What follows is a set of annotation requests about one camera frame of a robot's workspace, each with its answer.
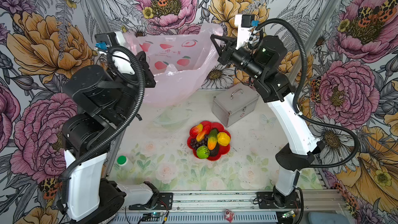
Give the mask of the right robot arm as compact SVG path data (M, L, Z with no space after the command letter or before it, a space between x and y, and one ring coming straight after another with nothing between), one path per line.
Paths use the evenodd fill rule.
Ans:
M221 64L232 63L254 79L254 88L285 132L288 144L275 156L280 166L278 180L273 195L266 200L266 203L285 208L296 199L301 170L309 167L315 159L314 153L324 147L301 115L294 111L297 106L293 101L295 89L287 76L277 71L287 49L277 36L264 37L253 55L245 47L238 47L235 38L213 34L210 39Z

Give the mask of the small pink red object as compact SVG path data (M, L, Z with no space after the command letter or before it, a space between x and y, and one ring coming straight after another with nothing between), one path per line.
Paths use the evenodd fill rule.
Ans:
M235 216L235 214L233 211L226 209L226 211L224 213L224 218L227 222L232 223L232 221L234 220L234 216Z

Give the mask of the aluminium front rail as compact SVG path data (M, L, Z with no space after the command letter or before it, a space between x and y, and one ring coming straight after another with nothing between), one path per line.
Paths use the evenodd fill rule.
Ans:
M259 212L259 211L343 211L347 207L336 190L303 190L303 200L297 194L284 207L271 201L272 191L220 190L220 191L164 191L159 194L161 211L188 212Z

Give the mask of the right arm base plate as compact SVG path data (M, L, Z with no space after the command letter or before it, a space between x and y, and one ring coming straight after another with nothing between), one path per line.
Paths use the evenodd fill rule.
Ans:
M259 191L256 193L256 198L260 209L298 209L301 207L300 196L295 190L288 196L279 192Z

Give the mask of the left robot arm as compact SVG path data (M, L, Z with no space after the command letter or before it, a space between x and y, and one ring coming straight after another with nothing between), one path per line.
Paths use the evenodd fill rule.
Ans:
M115 46L106 54L108 69L86 66L63 86L78 114L62 127L66 170L57 206L72 224L100 224L125 208L125 200L147 204L155 192L149 183L124 186L106 178L104 162L117 152L111 143L139 117L145 89L156 84L145 52Z

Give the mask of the red yellow peach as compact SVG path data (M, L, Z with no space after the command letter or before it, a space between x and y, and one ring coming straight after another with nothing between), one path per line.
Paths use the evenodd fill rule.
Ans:
M200 123L194 127L191 128L190 130L190 136L192 137L197 137L199 133L203 131L203 125Z

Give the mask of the red orange mango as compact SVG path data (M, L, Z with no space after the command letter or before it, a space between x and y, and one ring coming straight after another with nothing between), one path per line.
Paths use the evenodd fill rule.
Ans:
M202 131L200 131L196 136L197 142L201 142L202 140L204 140L205 136L209 135L210 131L211 125L204 125Z

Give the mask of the pink plastic bag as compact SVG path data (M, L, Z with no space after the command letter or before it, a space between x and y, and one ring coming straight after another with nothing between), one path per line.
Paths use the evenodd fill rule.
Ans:
M145 90L144 104L175 105L202 87L208 73L218 65L219 55L210 37L222 35L217 24L204 24L198 34L148 35L123 33L124 46L134 54L143 51L156 85Z

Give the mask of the green circuit board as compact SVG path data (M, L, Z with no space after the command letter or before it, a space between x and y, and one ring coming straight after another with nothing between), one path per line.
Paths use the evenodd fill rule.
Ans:
M144 222L158 222L164 218L167 212L151 212L143 214L142 219Z

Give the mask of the silver metal case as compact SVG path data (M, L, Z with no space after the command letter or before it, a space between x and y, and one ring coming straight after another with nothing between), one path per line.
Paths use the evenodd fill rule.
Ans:
M259 99L257 91L238 84L214 97L211 111L229 127L254 111Z

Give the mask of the green orange papaya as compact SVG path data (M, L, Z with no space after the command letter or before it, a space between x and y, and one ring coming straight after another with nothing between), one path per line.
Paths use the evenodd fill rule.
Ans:
M212 129L208 135L208 140L207 140L207 148L212 151L216 148L218 144L218 130L216 128Z

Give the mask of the dark grape bunch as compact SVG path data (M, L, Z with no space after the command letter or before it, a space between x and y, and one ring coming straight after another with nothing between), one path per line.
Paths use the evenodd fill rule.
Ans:
M201 146L207 146L208 135L205 135L201 141L197 141L196 138L192 138L189 141L190 147L194 150L197 150Z

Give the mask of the green apple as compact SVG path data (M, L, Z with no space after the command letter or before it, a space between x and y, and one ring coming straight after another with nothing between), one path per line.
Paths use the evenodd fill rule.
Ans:
M196 150L196 155L199 159L207 159L210 156L210 150L207 146L200 146Z

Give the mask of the green capped white bottle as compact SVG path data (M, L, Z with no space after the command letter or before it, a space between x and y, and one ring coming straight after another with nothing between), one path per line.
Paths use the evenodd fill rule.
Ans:
M118 167L124 171L130 171L134 168L131 160L126 156L119 156L116 160Z

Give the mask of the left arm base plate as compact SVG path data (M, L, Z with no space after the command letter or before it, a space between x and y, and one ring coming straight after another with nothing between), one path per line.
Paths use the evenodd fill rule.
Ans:
M173 206L173 197L173 193L161 192L152 196L147 203L130 205L127 209L130 211L171 210Z

